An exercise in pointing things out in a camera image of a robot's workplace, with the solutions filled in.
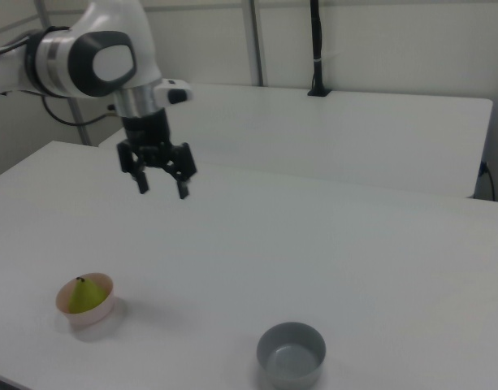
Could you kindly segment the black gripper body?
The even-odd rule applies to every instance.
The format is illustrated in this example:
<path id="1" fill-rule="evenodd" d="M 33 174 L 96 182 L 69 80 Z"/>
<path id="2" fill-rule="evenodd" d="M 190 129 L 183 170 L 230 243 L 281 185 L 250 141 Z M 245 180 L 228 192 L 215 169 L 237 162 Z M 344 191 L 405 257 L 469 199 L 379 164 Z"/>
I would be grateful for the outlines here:
<path id="1" fill-rule="evenodd" d="M 138 118 L 122 118 L 127 139 L 122 141 L 122 167 L 133 167 L 133 155 L 147 167 L 170 161 L 171 133 L 165 109 Z"/>

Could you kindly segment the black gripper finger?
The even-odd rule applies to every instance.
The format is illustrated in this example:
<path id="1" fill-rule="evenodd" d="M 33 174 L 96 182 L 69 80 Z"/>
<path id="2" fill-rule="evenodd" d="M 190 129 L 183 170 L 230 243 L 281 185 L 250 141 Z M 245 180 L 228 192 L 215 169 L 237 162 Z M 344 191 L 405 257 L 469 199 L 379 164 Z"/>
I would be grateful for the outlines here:
<path id="1" fill-rule="evenodd" d="M 162 169 L 176 181 L 180 199 L 184 200 L 189 195 L 188 184 L 197 173 L 190 145 L 186 142 L 181 145 L 169 145 Z"/>
<path id="2" fill-rule="evenodd" d="M 121 170 L 128 173 L 136 181 L 140 194 L 149 190 L 149 184 L 145 175 L 145 162 L 138 151 L 129 141 L 117 144 L 119 163 Z"/>

